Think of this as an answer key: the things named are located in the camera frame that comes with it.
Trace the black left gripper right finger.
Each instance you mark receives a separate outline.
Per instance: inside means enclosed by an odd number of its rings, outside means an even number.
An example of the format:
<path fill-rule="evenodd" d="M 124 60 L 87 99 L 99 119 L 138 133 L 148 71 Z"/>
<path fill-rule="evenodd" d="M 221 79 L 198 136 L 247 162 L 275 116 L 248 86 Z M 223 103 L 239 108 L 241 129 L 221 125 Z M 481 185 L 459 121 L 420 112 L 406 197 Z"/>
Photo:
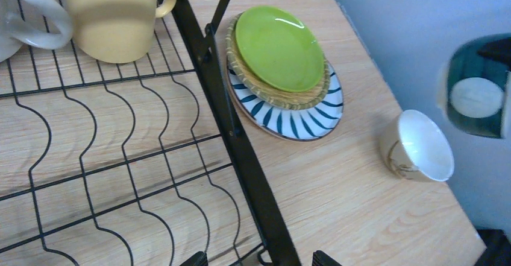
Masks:
<path fill-rule="evenodd" d="M 313 252 L 312 266 L 342 266 L 332 257 L 321 250 Z"/>

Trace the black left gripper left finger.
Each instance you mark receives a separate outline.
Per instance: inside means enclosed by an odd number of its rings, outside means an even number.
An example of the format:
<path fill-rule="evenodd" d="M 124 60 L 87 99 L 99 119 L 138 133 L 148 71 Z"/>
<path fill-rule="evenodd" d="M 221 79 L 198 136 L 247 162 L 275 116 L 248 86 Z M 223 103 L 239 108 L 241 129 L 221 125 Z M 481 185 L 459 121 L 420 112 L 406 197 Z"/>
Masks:
<path fill-rule="evenodd" d="M 207 254 L 202 251 L 196 252 L 180 266 L 208 266 Z"/>

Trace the black wire dish rack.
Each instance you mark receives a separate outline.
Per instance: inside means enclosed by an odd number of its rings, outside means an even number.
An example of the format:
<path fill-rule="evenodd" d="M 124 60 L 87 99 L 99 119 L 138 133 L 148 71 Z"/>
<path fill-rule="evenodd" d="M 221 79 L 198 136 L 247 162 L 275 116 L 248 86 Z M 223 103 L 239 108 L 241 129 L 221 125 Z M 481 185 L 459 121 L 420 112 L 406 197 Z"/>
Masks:
<path fill-rule="evenodd" d="M 74 42 L 1 63 L 1 264 L 299 265 L 188 0 L 124 65 Z"/>

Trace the green plate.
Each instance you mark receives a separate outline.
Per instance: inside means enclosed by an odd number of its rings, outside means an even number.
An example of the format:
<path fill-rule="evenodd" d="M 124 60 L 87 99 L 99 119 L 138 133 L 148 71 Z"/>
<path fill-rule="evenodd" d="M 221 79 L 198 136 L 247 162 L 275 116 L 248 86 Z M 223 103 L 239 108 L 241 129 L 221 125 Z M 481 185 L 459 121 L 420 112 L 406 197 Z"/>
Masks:
<path fill-rule="evenodd" d="M 293 14 L 269 5 L 244 11 L 235 28 L 247 66 L 268 85 L 305 92 L 323 76 L 324 53 L 311 30 Z"/>

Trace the white bowl dark rim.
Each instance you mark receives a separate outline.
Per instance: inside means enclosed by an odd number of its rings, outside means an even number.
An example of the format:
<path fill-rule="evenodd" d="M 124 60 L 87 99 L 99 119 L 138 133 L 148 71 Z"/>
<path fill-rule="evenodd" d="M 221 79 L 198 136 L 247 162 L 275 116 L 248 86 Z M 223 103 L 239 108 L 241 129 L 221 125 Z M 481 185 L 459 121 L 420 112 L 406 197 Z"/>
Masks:
<path fill-rule="evenodd" d="M 437 106 L 469 135 L 510 137 L 510 34 L 460 45 L 440 72 Z"/>

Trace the yellow handled mug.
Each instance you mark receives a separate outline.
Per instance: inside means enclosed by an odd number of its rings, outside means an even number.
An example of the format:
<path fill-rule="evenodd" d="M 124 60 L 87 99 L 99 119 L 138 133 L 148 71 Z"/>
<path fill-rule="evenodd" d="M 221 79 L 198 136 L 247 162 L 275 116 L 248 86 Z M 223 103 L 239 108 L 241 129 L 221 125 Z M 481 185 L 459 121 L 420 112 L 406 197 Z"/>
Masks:
<path fill-rule="evenodd" d="M 152 47 L 155 21 L 177 0 L 66 0 L 72 40 L 87 55 L 107 63 L 129 63 Z"/>

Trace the cream ceramic mug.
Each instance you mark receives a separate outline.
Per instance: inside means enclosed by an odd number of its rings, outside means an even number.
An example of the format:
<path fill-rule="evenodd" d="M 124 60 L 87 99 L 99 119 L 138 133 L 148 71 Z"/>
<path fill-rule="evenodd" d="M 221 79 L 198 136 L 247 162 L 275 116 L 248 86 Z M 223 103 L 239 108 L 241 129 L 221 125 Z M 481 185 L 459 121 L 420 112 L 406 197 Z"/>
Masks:
<path fill-rule="evenodd" d="M 60 49 L 73 35 L 72 20 L 56 0 L 20 0 L 56 27 L 56 32 L 40 30 L 25 18 L 17 0 L 1 0 L 1 61 L 16 54 L 23 45 Z"/>

